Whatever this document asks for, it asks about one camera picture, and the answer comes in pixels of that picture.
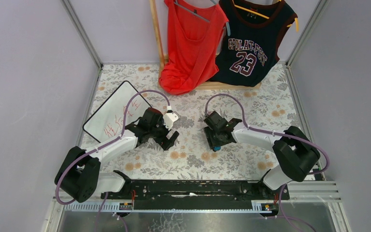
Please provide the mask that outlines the white board black frame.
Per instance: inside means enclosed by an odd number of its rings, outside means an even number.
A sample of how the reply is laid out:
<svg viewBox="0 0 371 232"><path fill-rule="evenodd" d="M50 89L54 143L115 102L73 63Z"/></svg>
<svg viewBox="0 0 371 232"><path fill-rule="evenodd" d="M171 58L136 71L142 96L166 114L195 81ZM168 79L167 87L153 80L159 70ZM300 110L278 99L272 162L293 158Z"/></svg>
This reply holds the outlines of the white board black frame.
<svg viewBox="0 0 371 232"><path fill-rule="evenodd" d="M123 122L126 106L137 92L129 81L122 82L84 123L83 131L99 143L119 135L124 125L143 116L145 110L151 107L143 96L136 96L130 102L126 122Z"/></svg>

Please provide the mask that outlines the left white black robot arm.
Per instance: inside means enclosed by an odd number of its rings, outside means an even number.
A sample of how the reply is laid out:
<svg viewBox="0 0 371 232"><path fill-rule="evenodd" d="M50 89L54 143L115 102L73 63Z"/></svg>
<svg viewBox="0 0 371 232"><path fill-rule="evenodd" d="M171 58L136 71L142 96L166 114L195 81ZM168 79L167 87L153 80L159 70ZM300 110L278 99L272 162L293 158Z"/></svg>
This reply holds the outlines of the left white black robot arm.
<svg viewBox="0 0 371 232"><path fill-rule="evenodd" d="M147 143L150 139L164 151L168 150L174 146L179 136L179 132L175 131L168 137L179 118L172 110L163 114L149 107L142 117L125 126L122 135L110 138L89 150L78 146L71 148L54 179L57 201L66 205L66 202L60 199L60 190L71 196L72 201L79 203L85 202L92 195L119 192L127 179L117 172L101 173L101 169L113 159Z"/></svg>

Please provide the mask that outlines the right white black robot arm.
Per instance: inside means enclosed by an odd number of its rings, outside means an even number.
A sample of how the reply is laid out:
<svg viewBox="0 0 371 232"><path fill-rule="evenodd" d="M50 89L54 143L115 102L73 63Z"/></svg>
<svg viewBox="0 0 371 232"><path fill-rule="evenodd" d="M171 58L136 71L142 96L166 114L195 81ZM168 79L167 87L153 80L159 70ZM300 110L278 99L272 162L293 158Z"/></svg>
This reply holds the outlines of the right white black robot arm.
<svg viewBox="0 0 371 232"><path fill-rule="evenodd" d="M295 126L283 132L273 132L244 125L241 119L227 121L217 112L204 119L209 147L214 152L231 143L258 146L275 154L278 165L267 171L260 183L277 190L290 181L302 182L320 159L319 150Z"/></svg>

